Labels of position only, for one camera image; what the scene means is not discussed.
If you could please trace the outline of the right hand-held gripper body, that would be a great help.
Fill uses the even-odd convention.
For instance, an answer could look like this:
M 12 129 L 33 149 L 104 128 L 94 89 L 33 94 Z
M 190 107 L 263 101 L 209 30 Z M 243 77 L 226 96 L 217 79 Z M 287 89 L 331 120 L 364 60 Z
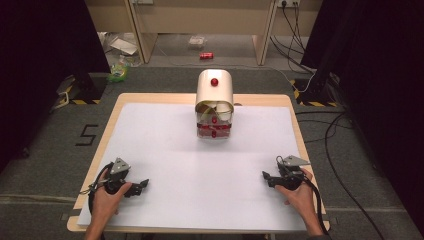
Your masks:
M 283 179 L 282 186 L 288 190 L 296 190 L 303 182 L 304 173 L 301 166 L 309 165 L 308 160 L 304 160 L 297 156 L 278 157 L 278 169 Z

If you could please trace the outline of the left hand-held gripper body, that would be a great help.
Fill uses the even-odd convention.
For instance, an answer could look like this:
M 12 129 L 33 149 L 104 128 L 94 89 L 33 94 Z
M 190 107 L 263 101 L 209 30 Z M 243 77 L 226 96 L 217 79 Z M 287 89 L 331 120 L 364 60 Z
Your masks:
M 123 159 L 117 157 L 114 162 L 107 165 L 104 183 L 107 193 L 114 195 L 125 183 L 125 178 L 129 173 L 131 166 Z

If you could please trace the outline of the white mini drawer cabinet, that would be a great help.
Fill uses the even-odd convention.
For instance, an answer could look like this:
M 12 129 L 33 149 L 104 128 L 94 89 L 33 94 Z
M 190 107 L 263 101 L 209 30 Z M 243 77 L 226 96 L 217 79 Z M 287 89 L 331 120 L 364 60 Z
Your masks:
M 231 74 L 222 69 L 206 69 L 198 77 L 195 113 L 197 136 L 229 138 L 234 114 Z

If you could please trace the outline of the person's right hand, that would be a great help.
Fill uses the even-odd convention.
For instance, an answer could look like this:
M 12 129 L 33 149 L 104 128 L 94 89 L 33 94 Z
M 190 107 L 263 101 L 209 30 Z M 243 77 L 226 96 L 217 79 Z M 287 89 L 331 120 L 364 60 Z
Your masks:
M 288 190 L 280 185 L 275 189 L 285 197 L 284 204 L 291 205 L 302 217 L 315 214 L 313 190 L 307 183 L 302 182 L 296 190 Z

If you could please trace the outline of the person's left hand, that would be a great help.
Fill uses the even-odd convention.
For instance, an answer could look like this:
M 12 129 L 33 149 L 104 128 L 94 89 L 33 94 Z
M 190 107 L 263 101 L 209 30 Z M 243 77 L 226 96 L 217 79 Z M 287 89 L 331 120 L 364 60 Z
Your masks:
M 108 221 L 118 211 L 120 201 L 124 198 L 124 194 L 130 189 L 132 183 L 127 182 L 120 187 L 117 193 L 109 194 L 105 187 L 99 187 L 94 196 L 92 207 L 92 220 Z

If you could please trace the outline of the stand base with hazard tape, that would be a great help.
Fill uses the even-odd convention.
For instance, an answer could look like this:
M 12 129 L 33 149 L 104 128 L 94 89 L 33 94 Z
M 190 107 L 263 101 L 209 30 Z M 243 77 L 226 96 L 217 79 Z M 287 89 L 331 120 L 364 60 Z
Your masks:
M 314 107 L 337 106 L 332 90 L 328 86 L 324 86 L 322 90 L 313 89 L 309 79 L 292 79 L 290 84 L 296 103 L 299 105 Z
M 107 85 L 106 77 L 91 75 L 90 78 L 93 86 L 84 88 L 73 76 L 67 77 L 56 90 L 57 99 L 51 108 L 51 112 L 68 105 L 99 104 Z

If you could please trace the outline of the green plastic bag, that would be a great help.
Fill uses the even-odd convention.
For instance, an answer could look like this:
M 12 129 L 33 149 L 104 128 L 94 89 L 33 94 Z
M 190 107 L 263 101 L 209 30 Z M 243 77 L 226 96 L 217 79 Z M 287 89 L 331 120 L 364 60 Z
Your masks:
M 107 76 L 109 82 L 123 82 L 127 79 L 129 65 L 123 55 L 119 57 L 117 63 L 110 66 L 110 73 Z

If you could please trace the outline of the black curtain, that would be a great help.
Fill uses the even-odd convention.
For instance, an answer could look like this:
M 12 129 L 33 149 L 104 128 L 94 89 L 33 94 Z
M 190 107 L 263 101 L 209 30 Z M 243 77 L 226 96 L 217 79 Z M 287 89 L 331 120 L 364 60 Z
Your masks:
M 424 236 L 424 0 L 322 0 L 302 62 L 339 77 L 374 159 Z
M 84 0 L 0 0 L 0 172 L 32 140 L 68 76 L 107 72 Z

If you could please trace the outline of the white crumpled plastic sheets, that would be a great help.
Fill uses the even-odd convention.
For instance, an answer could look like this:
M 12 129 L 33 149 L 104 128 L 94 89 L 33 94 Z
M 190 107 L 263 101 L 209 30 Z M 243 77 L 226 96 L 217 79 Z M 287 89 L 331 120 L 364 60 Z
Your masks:
M 98 32 L 104 52 L 119 50 L 124 55 L 134 55 L 138 47 L 133 33 Z

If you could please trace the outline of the clear plastic package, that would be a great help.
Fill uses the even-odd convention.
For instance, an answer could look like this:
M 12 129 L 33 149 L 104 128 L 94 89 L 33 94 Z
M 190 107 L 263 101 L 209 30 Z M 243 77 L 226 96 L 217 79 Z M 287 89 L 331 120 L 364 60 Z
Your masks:
M 191 36 L 188 40 L 188 47 L 190 49 L 202 49 L 207 43 L 204 36 Z

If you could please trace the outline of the beige wooden desk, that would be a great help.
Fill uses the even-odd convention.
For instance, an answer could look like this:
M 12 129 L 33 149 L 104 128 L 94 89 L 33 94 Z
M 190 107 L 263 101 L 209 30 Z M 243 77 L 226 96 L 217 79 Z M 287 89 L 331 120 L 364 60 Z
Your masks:
M 84 0 L 99 32 L 131 32 L 143 64 L 150 61 L 163 33 L 250 35 L 259 65 L 269 38 L 311 34 L 323 0 L 300 0 L 299 7 L 277 7 L 277 0 Z

